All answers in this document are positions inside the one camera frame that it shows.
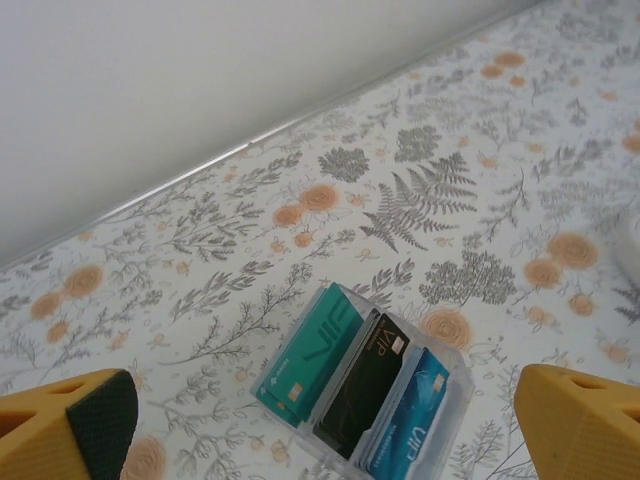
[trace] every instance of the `gray fern print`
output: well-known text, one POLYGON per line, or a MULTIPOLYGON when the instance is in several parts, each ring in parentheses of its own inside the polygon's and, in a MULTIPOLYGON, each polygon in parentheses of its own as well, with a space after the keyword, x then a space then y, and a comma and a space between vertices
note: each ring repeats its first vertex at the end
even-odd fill
POLYGON ((460 152, 449 158, 407 169, 409 184, 393 173, 395 191, 380 183, 382 199, 376 213, 365 212, 371 225, 361 226, 367 236, 378 237, 392 250, 398 251, 396 239, 421 250, 427 250, 414 232, 430 233, 457 228, 457 225, 434 220, 435 215, 476 211, 468 201, 477 195, 461 185, 476 185, 466 176, 469 169, 460 152))
POLYGON ((621 313, 629 320, 629 325, 638 322, 640 324, 640 287, 635 283, 629 282, 630 288, 613 288, 612 290, 618 295, 622 295, 631 304, 630 307, 616 307, 616 312, 621 313))

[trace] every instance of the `table surface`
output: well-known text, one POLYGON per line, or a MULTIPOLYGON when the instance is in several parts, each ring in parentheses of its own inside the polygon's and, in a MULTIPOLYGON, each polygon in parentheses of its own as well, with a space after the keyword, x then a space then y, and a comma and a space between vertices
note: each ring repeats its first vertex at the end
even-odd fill
POLYGON ((640 4, 547 3, 4 271, 0 394, 126 368, 122 478, 331 478, 249 386, 333 280, 463 352, 444 478, 535 478, 524 365, 640 382, 638 154, 640 4))

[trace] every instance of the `white wall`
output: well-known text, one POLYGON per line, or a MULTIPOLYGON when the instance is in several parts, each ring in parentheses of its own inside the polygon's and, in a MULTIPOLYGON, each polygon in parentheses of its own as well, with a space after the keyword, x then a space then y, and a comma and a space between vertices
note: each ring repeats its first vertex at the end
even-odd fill
POLYGON ((0 265, 523 3, 0 2, 0 265))

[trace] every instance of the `blue vip card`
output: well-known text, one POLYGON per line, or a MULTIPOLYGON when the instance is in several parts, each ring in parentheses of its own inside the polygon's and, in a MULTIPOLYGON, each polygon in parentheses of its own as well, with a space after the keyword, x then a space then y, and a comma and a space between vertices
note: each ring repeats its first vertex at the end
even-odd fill
POLYGON ((448 377, 449 372, 425 349, 368 465, 375 479, 403 480, 418 460, 448 377))
POLYGON ((382 408, 380 408, 380 412, 376 417, 375 422, 373 423, 371 430, 368 432, 368 440, 366 445, 362 449, 360 453, 360 458, 356 461, 358 468, 362 470, 367 470, 366 466, 369 464, 370 457, 375 453, 375 448, 378 443, 378 439, 380 435, 386 430, 386 425, 393 415, 395 408, 400 401, 400 397, 404 393, 404 390, 409 382, 409 379, 413 375, 413 372, 422 356, 422 348, 415 347, 407 358, 405 359, 404 365, 402 367, 402 372, 396 378, 395 383, 391 387, 391 391, 387 396, 382 408))

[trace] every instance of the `card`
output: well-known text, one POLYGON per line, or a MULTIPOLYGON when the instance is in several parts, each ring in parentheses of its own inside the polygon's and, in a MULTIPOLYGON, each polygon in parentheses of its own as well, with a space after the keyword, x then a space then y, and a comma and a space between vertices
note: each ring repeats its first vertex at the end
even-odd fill
POLYGON ((449 372, 425 349, 368 466, 374 478, 405 478, 420 457, 448 378, 449 372))
POLYGON ((313 433, 348 459, 371 428, 403 362, 409 338, 381 315, 353 362, 337 396, 313 433))
POLYGON ((332 283, 285 346, 262 386, 306 421, 363 319, 332 283))
POLYGON ((316 293, 311 297, 311 300, 304 308, 304 310, 300 313, 294 324, 291 326, 289 333, 283 340, 280 347, 278 347, 277 351, 273 354, 271 359, 267 362, 262 373, 258 376, 254 384, 251 386, 251 393, 256 399, 262 403, 262 405, 271 411, 274 415, 279 417, 281 420, 284 420, 289 425, 294 428, 297 428, 300 424, 300 419, 296 417, 291 410, 286 408, 282 402, 280 402, 276 397, 274 397, 264 386, 265 379, 271 375, 273 371, 273 367, 280 358, 280 355, 284 351, 287 345, 289 345, 298 334, 300 327, 304 324, 304 320, 307 318, 311 310, 316 306, 316 304, 322 299, 322 297, 327 292, 326 288, 319 288, 316 293))
POLYGON ((402 369, 400 370, 400 374, 396 377, 396 381, 391 386, 391 390, 389 391, 389 395, 387 395, 387 399, 382 404, 382 408, 380 409, 380 413, 376 417, 371 429, 368 433, 367 444, 364 446, 362 451, 360 452, 360 458, 358 459, 358 467, 362 470, 367 470, 367 466, 371 463, 371 457, 375 453, 375 447, 377 447, 378 443, 380 443, 380 436, 386 430, 386 426, 389 423, 393 412, 395 411, 398 403, 400 402, 400 398, 404 393, 409 380, 413 376, 413 372, 415 371, 420 358, 422 357, 423 348, 413 347, 410 352, 405 352, 405 361, 403 363, 402 369))
POLYGON ((285 421, 294 428, 298 428, 300 425, 300 419, 294 415, 285 405, 280 402, 276 397, 271 395, 266 388, 260 387, 255 397, 267 408, 276 415, 280 420, 285 421))

